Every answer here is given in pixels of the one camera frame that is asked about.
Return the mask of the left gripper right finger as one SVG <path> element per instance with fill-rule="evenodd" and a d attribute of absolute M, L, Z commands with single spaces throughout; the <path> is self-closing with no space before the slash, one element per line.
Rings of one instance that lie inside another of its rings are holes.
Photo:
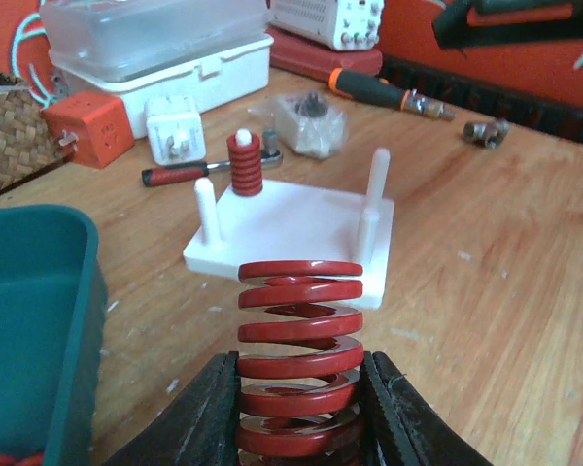
<path fill-rule="evenodd" d="M 366 352 L 360 366 L 363 465 L 490 466 L 430 407 L 389 357 Z"/>

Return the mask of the plastic bag with parts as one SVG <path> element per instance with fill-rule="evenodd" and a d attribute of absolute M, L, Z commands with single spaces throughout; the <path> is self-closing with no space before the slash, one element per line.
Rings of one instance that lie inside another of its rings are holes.
<path fill-rule="evenodd" d="M 314 159 L 336 155 L 348 141 L 346 113 L 317 90 L 276 94 L 250 107 L 248 113 L 275 131 L 295 153 Z"/>

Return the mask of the large red spring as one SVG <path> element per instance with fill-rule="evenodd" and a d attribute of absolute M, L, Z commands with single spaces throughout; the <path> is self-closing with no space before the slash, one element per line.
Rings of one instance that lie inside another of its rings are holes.
<path fill-rule="evenodd" d="M 324 260 L 246 263 L 238 279 L 244 311 L 275 320 L 246 323 L 243 343 L 305 348 L 296 355 L 244 355 L 237 360 L 243 418 L 235 438 L 241 465 L 359 465 L 364 422 L 358 397 L 364 358 L 355 333 L 361 265 Z"/>

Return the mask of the red handled ratchet wrench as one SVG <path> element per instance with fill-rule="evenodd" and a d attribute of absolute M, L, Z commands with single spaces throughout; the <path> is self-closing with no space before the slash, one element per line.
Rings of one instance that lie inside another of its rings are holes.
<path fill-rule="evenodd" d="M 274 130 L 264 131 L 260 138 L 260 144 L 262 170 L 279 166 L 282 163 L 283 154 L 279 149 L 277 132 Z M 157 187 L 195 181 L 219 171 L 230 172 L 229 159 L 221 162 L 196 161 L 168 168 L 146 169 L 141 172 L 141 179 L 145 187 Z"/>

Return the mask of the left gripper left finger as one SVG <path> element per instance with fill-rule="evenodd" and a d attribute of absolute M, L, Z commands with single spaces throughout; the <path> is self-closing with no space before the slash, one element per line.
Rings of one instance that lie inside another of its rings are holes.
<path fill-rule="evenodd" d="M 212 357 L 140 434 L 107 465 L 237 465 L 238 353 Z"/>

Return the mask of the small red spring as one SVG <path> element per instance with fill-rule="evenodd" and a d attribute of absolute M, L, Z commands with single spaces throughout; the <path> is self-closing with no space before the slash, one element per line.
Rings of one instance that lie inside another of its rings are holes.
<path fill-rule="evenodd" d="M 227 138 L 226 145 L 233 192 L 244 197 L 261 193 L 260 138 L 250 130 L 240 128 Z"/>

